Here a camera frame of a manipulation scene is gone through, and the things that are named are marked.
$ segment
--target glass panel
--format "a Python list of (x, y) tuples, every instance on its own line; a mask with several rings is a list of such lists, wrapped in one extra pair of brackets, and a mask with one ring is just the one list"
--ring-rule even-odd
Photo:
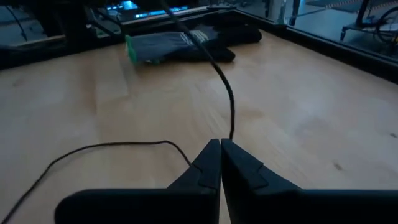
[(228, 4), (236, 6), (239, 10), (255, 16), (263, 17), (284, 23), (286, 14), (291, 13), (289, 0), (226, 0)]
[(38, 6), (0, 6), (0, 45), (24, 45), (62, 35), (55, 19), (47, 16)]
[(288, 25), (371, 54), (398, 60), (398, 1), (290, 0)]

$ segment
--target black cable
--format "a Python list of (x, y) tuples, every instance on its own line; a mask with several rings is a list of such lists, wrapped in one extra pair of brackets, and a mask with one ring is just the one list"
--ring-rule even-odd
[[(164, 8), (164, 11), (170, 16), (170, 18), (176, 23), (176, 25), (178, 25), (178, 27), (181, 30), (183, 30), (185, 35), (187, 35), (187, 37), (192, 41), (192, 43), (195, 44), (196, 47), (198, 47), (198, 49), (203, 51), (203, 53), (207, 56), (209, 62), (211, 63), (213, 68), (217, 71), (218, 75), (220, 76), (221, 80), (223, 81), (225, 88), (227, 89), (227, 92), (228, 92), (229, 103), (230, 103), (230, 108), (231, 108), (231, 129), (229, 132), (229, 139), (232, 140), (233, 135), (234, 135), (234, 130), (235, 130), (235, 103), (234, 103), (234, 95), (233, 95), (231, 85), (229, 84), (223, 71), (216, 64), (213, 57), (207, 51), (207, 49), (203, 46), (203, 44), (201, 44), (199, 41), (197, 41), (196, 38), (194, 38), (194, 36), (190, 33), (188, 28), (184, 24), (182, 24), (179, 21), (179, 19), (173, 14), (173, 12), (170, 10), (169, 6), (166, 4), (166, 2), (164, 0), (160, 0), (160, 3), (162, 5), (162, 7)], [(58, 161), (66, 158), (74, 153), (83, 151), (85, 149), (91, 149), (94, 147), (127, 146), (127, 145), (146, 145), (146, 146), (148, 146), (148, 145), (156, 145), (156, 144), (170, 144), (170, 145), (174, 146), (179, 151), (179, 153), (181, 153), (182, 157), (185, 159), (185, 162), (187, 162), (188, 165), (191, 165), (191, 162), (189, 161), (187, 156), (184, 154), (184, 152), (176, 144), (174, 144), (173, 142), (167, 141), (167, 140), (157, 141), (157, 142), (110, 142), (110, 143), (102, 143), (102, 144), (95, 144), (95, 145), (81, 147), (79, 149), (75, 149), (72, 152), (68, 152), (68, 153), (64, 154), (63, 156), (52, 161), (47, 166), (47, 168), (44, 170), (42, 175), (40, 175), (40, 177), (33, 183), (33, 185), (22, 195), (22, 197), (17, 201), (17, 203), (11, 208), (11, 211), (7, 214), (7, 216), (4, 218), (4, 220), (1, 223), (6, 224), (12, 218), (12, 216), (15, 214), (15, 212), (20, 207), (20, 205), (25, 201), (25, 199), (29, 196), (29, 194), (32, 193), (32, 191), (40, 184), (41, 180), (44, 178), (44, 176), (47, 174), (47, 172), (50, 170), (50, 168)]]
[(8, 6), (6, 6), (6, 9), (11, 13), (11, 15), (14, 17), (15, 21), (18, 23), (18, 26), (21, 29), (21, 36), (23, 36), (25, 41), (27, 41), (27, 36), (26, 36), (24, 28), (21, 25), (21, 22), (19, 22), (19, 19), (17, 18), (17, 16), (14, 14), (14, 12)]
[(229, 96), (229, 106), (231, 109), (231, 129), (229, 131), (229, 139), (232, 140), (234, 137), (234, 131), (235, 131), (235, 102), (234, 102), (234, 93), (232, 92), (231, 85), (229, 84), (228, 80), (226, 79), (223, 71), (219, 68), (217, 63), (214, 61), (213, 57), (207, 51), (207, 49), (203, 46), (201, 42), (199, 42), (194, 36), (191, 34), (189, 29), (173, 14), (173, 12), (170, 10), (169, 6), (164, 0), (160, 0), (160, 4), (163, 7), (163, 10), (170, 16), (170, 18), (176, 23), (178, 28), (180, 28), (185, 35), (192, 41), (195, 46), (200, 49), (208, 58), (209, 62), (213, 66), (213, 68), (217, 71), (218, 75), (220, 76), (221, 80), (223, 81), (225, 88), (228, 92)]
[(185, 155), (185, 153), (173, 142), (170, 142), (168, 140), (164, 140), (164, 141), (156, 141), (156, 142), (109, 142), (109, 143), (102, 143), (102, 144), (94, 144), (94, 145), (90, 145), (90, 146), (84, 146), (81, 147), (79, 149), (75, 149), (72, 152), (68, 152), (66, 154), (64, 154), (63, 156), (58, 157), (57, 159), (53, 160), (48, 166), (47, 168), (44, 170), (44, 172), (42, 173), (42, 175), (40, 175), (40, 177), (33, 183), (33, 185), (22, 195), (21, 198), (19, 198), (19, 200), (17, 201), (17, 203), (15, 203), (15, 205), (11, 208), (10, 212), (7, 214), (7, 216), (4, 218), (4, 220), (1, 222), (2, 224), (6, 224), (11, 218), (12, 216), (15, 214), (15, 212), (18, 210), (18, 208), (20, 207), (20, 205), (22, 205), (22, 203), (26, 200), (26, 198), (29, 196), (30, 193), (32, 193), (32, 191), (40, 184), (40, 182), (42, 181), (42, 179), (44, 178), (44, 176), (49, 172), (49, 170), (51, 169), (51, 167), (57, 163), (58, 161), (74, 154), (80, 151), (83, 151), (85, 149), (91, 149), (94, 147), (102, 147), (102, 146), (128, 146), (128, 145), (141, 145), (141, 146), (150, 146), (150, 145), (157, 145), (157, 144), (170, 144), (172, 146), (174, 146), (179, 153), (181, 153), (182, 157), (184, 158), (185, 162), (187, 162), (187, 164), (189, 166), (191, 166), (191, 162), (189, 161), (189, 159), (187, 158), (187, 156)]
[(393, 7), (393, 8), (391, 8), (391, 9), (389, 9), (387, 12), (385, 12), (385, 13), (380, 17), (379, 22), (376, 24), (376, 27), (375, 27), (375, 29), (374, 29), (374, 31), (375, 31), (376, 35), (379, 37), (379, 39), (380, 39), (381, 41), (383, 41), (384, 43), (386, 43), (386, 44), (391, 44), (391, 43), (392, 43), (393, 41), (395, 41), (395, 40), (394, 40), (394, 39), (391, 39), (391, 40), (386, 39), (386, 38), (384, 37), (384, 35), (382, 34), (382, 32), (380, 31), (380, 28), (381, 28), (382, 25), (388, 23), (388, 20), (389, 20), (389, 19), (394, 19), (394, 21), (396, 20), (396, 17), (395, 17), (395, 18), (394, 18), (394, 17), (389, 17), (389, 15), (392, 14), (392, 13), (394, 13), (394, 12), (398, 12), (398, 7)]

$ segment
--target wood grain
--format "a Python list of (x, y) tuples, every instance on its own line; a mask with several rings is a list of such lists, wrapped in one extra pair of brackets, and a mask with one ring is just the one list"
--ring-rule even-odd
[[(221, 65), (234, 141), (312, 189), (398, 189), (398, 87), (263, 33)], [(176, 142), (193, 160), (226, 138), (229, 102), (208, 63), (133, 66), (117, 45), (0, 72), (0, 217), (56, 157), (108, 141)], [(11, 223), (53, 223), (88, 188), (166, 187), (187, 165), (171, 146), (112, 147), (61, 162)], [(228, 223), (224, 197), (221, 223)]]

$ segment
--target wooden tabletop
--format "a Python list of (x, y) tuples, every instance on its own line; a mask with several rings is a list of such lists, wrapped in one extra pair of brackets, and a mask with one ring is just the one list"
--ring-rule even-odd
[[(398, 86), (263, 35), (221, 65), (236, 99), (234, 141), (303, 188), (398, 189)], [(78, 147), (168, 139), (194, 160), (229, 131), (228, 95), (209, 63), (133, 66), (123, 45), (3, 70), (0, 104), (1, 218)], [(78, 190), (166, 187), (186, 168), (166, 145), (81, 153), (54, 167), (11, 223), (53, 223)]]

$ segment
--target blue light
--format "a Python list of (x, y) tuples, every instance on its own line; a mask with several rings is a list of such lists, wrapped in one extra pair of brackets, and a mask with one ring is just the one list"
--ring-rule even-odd
[(161, 14), (165, 14), (166, 12), (164, 10), (161, 11), (154, 11), (154, 12), (150, 12), (149, 14), (151, 16), (156, 16), (156, 15), (161, 15)]
[(148, 13), (142, 13), (142, 14), (137, 14), (136, 18), (143, 18), (143, 17), (147, 17)]
[(123, 1), (122, 6), (125, 10), (138, 9), (137, 5), (132, 3), (131, 1)]

